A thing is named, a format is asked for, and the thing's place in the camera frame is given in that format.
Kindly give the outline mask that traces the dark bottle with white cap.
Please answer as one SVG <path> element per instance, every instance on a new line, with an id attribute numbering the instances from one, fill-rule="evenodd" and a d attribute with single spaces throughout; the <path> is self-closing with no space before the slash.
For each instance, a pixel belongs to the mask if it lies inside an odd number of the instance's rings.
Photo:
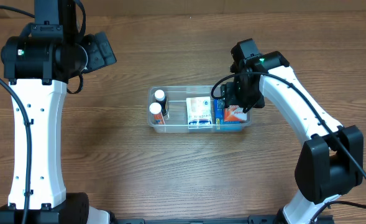
<path id="1" fill-rule="evenodd" d="M 155 101 L 159 103 L 162 107 L 162 115 L 166 116 L 168 114 L 168 101 L 166 93 L 163 90 L 156 90 L 154 93 Z"/>

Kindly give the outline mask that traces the orange tube with white cap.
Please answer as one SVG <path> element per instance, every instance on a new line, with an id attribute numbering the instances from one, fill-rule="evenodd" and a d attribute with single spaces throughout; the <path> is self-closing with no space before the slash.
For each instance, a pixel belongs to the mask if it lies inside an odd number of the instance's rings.
<path id="1" fill-rule="evenodd" d="M 154 124 L 159 125 L 165 124 L 165 120 L 162 114 L 162 106 L 160 103 L 157 102 L 151 103 L 149 106 L 149 112 L 152 115 Z"/>

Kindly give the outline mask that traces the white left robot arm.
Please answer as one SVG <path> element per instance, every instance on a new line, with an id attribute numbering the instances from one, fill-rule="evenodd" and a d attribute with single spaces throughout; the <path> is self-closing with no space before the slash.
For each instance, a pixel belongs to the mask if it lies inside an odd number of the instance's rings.
<path id="1" fill-rule="evenodd" d="M 78 22 L 81 1 L 36 1 L 34 21 L 1 50 L 0 84 L 12 97 L 14 175 L 0 223 L 115 223 L 112 212 L 69 193 L 62 176 L 62 111 L 71 78 L 112 65 L 104 32 Z"/>

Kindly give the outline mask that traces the blue medicine box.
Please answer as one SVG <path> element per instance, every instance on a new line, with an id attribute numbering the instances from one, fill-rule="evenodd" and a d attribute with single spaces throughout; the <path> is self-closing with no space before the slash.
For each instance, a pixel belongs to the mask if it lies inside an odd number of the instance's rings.
<path id="1" fill-rule="evenodd" d="M 224 101 L 213 100 L 214 103 L 214 118 L 216 125 L 216 131 L 220 132 L 233 132 L 240 131 L 241 127 L 238 121 L 225 121 L 224 120 Z"/>

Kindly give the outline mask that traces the red and white medicine box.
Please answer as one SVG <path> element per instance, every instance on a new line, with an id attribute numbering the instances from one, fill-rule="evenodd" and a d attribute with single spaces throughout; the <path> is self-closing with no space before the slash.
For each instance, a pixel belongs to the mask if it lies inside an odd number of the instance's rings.
<path id="1" fill-rule="evenodd" d="M 247 113 L 244 113 L 244 109 L 238 105 L 230 105 L 224 109 L 224 122 L 247 122 Z"/>

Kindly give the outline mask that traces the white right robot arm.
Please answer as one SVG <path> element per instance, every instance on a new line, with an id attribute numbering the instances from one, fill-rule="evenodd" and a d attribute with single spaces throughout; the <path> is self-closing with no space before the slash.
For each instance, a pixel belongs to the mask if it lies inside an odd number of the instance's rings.
<path id="1" fill-rule="evenodd" d="M 261 54 L 253 39 L 238 42 L 230 77 L 217 82 L 225 123 L 234 111 L 263 108 L 269 99 L 294 130 L 302 150 L 295 168 L 298 191 L 276 215 L 251 215 L 251 223 L 334 223 L 321 213 L 362 183 L 364 137 L 328 115 L 298 81 L 278 51 Z"/>

